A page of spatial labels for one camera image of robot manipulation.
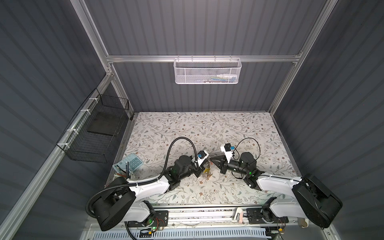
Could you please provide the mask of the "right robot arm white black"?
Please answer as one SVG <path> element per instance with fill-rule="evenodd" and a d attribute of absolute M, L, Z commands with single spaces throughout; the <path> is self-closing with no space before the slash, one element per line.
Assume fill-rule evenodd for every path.
<path fill-rule="evenodd" d="M 257 168 L 257 161 L 249 152 L 242 153 L 239 160 L 225 155 L 211 157 L 221 174 L 228 171 L 239 173 L 245 184 L 257 191 L 272 191 L 286 196 L 285 199 L 269 198 L 262 206 L 259 216 L 265 223 L 274 223 L 280 218 L 308 219 L 321 228 L 328 228 L 343 203 L 317 177 L 282 177 L 268 174 Z"/>

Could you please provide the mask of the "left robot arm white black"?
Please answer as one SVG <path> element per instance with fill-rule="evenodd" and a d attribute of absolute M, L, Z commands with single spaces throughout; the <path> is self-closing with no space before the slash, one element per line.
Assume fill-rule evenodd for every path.
<path fill-rule="evenodd" d="M 206 151 L 200 151 L 197 159 L 183 155 L 165 170 L 162 177 L 152 179 L 148 184 L 130 184 L 127 179 L 119 177 L 88 200 L 86 213 L 97 219 L 102 231 L 108 231 L 121 222 L 149 226 L 156 217 L 156 211 L 146 198 L 173 191 L 191 175 L 198 178 L 205 170 L 208 158 Z"/>

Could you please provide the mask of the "large keyring with keys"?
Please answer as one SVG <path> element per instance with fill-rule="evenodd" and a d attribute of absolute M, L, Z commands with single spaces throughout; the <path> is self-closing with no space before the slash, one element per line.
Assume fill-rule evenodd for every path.
<path fill-rule="evenodd" d="M 202 170 L 202 174 L 201 174 L 201 177 L 204 178 L 205 180 L 209 180 L 211 178 L 211 176 L 213 175 L 213 172 L 211 170 L 212 168 L 212 162 L 211 161 L 207 161 L 206 163 L 204 163 L 202 165 L 203 167 L 203 170 Z"/>

